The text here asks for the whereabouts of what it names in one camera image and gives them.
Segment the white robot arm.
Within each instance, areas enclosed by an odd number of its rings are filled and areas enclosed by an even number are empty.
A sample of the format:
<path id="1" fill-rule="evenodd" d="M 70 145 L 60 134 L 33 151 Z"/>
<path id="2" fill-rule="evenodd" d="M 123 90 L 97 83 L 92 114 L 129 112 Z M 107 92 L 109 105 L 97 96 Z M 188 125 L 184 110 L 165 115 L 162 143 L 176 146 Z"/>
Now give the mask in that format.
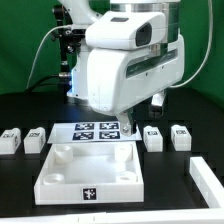
<path id="1" fill-rule="evenodd" d="M 58 0 L 85 31 L 82 84 L 91 108 L 114 116 L 126 136 L 135 132 L 132 108 L 180 81 L 184 39 L 179 31 L 181 0 L 110 0 L 100 15 L 89 0 Z"/>

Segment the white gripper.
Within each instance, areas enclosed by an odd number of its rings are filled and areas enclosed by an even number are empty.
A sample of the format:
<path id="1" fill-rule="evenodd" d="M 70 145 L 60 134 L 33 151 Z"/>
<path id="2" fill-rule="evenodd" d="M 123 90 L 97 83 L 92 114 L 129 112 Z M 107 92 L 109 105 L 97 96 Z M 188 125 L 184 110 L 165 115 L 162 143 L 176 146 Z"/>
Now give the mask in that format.
<path id="1" fill-rule="evenodd" d="M 183 73 L 184 39 L 181 35 L 168 44 L 164 55 L 158 55 L 150 47 L 133 51 L 94 49 L 87 63 L 90 106 L 98 113 L 118 114 L 121 134 L 131 136 L 136 133 L 136 122 L 132 113 L 125 110 L 155 94 L 151 111 L 154 117 L 160 117 L 166 97 L 162 90 L 180 81 Z"/>

